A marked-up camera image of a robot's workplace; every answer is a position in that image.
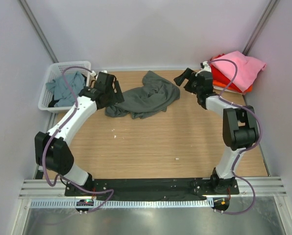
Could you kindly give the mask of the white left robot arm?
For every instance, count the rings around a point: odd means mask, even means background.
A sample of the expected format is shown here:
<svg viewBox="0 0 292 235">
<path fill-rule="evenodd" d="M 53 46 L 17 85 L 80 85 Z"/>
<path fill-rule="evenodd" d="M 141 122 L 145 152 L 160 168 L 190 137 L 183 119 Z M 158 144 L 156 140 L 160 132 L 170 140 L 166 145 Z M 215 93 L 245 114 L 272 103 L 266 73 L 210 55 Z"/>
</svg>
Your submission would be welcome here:
<svg viewBox="0 0 292 235">
<path fill-rule="evenodd" d="M 85 121 L 97 110 L 124 101 L 117 78 L 106 72 L 99 72 L 93 87 L 84 87 L 76 102 L 64 117 L 46 133 L 39 132 L 34 139 L 36 163 L 43 171 L 51 170 L 74 183 L 83 196 L 93 190 L 92 176 L 74 161 L 69 148 L 75 134 Z"/>
</svg>

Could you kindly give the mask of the dark grey t-shirt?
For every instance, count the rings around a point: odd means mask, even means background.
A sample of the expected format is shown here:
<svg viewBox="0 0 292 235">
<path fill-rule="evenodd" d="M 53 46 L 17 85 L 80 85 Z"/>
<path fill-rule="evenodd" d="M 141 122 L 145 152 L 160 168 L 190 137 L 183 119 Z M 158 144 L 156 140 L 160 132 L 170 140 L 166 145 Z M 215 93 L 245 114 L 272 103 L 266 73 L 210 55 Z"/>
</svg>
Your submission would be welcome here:
<svg viewBox="0 0 292 235">
<path fill-rule="evenodd" d="M 145 119 L 165 112 L 180 98 L 180 89 L 176 85 L 152 71 L 146 73 L 142 84 L 123 92 L 124 102 L 105 108 L 105 115 L 111 118 L 130 115 L 132 119 Z"/>
</svg>

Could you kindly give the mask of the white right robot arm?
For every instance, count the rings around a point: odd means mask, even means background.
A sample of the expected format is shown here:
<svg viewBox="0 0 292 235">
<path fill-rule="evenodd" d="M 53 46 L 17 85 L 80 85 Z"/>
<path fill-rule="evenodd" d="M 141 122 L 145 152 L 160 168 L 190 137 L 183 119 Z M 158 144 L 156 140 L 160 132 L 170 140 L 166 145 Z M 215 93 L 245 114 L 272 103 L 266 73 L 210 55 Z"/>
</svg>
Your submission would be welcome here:
<svg viewBox="0 0 292 235">
<path fill-rule="evenodd" d="M 197 97 L 198 104 L 205 110 L 213 111 L 222 117 L 222 138 L 226 146 L 219 164 L 210 177 L 210 190 L 216 194 L 225 194 L 234 187 L 235 168 L 245 151 L 259 138 L 257 121 L 252 115 L 251 106 L 238 106 L 225 101 L 214 92 L 213 77 L 210 70 L 199 72 L 187 68 L 174 79 L 177 86 L 188 80 L 184 89 Z"/>
</svg>

